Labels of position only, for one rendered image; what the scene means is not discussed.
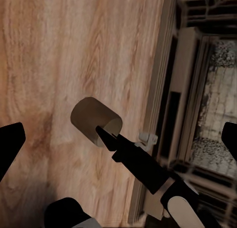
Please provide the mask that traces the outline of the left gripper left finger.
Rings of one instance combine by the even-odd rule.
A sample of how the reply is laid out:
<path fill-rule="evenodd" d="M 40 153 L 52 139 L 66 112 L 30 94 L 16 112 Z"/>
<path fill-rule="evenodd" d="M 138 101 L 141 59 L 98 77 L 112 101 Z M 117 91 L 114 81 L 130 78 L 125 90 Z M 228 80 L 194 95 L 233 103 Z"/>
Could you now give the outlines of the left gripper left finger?
<path fill-rule="evenodd" d="M 0 128 L 0 181 L 26 140 L 21 122 Z"/>

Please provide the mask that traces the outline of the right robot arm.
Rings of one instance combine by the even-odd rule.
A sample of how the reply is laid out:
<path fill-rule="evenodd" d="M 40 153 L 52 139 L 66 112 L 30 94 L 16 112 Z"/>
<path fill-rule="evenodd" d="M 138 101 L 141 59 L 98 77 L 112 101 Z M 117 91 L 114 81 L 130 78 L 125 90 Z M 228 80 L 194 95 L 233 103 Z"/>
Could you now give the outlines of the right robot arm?
<path fill-rule="evenodd" d="M 100 126 L 96 132 L 109 151 L 112 159 L 125 167 L 154 195 L 171 177 L 174 183 L 162 195 L 160 202 L 175 221 L 177 228 L 222 228 L 207 208 L 197 212 L 199 193 L 173 171 L 166 172 L 148 153 L 157 144 L 158 136 L 139 132 L 141 142 L 131 142 L 120 134 L 114 138 Z"/>

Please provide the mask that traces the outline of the pillar candle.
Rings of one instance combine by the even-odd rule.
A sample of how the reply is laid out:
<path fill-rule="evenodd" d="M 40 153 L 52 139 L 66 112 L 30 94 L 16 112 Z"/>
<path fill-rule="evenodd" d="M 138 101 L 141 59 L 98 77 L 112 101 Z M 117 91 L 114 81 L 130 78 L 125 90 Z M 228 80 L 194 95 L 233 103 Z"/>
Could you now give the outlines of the pillar candle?
<path fill-rule="evenodd" d="M 86 97 L 79 101 L 71 112 L 71 123 L 89 138 L 97 147 L 105 147 L 96 132 L 100 126 L 114 138 L 121 132 L 122 118 L 94 97 Z"/>

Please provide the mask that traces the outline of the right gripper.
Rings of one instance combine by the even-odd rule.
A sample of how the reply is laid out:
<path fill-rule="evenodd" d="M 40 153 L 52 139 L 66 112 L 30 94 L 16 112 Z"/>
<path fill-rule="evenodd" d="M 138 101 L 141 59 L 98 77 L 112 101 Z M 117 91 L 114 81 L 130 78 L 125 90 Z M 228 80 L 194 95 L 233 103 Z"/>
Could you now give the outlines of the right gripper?
<path fill-rule="evenodd" d="M 120 134 L 117 136 L 119 139 L 116 139 L 100 126 L 96 128 L 96 132 L 108 150 L 115 152 L 112 159 L 115 162 L 122 162 L 139 181 L 157 164 L 148 152 L 135 146 L 133 142 Z"/>

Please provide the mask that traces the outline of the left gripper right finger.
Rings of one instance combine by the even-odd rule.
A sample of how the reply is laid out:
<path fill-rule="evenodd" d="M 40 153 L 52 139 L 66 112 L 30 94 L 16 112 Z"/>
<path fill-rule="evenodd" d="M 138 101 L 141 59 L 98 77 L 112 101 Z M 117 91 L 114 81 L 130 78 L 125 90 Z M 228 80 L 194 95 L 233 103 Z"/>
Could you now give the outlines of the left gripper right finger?
<path fill-rule="evenodd" d="M 237 162 L 237 124 L 226 122 L 221 139 Z"/>

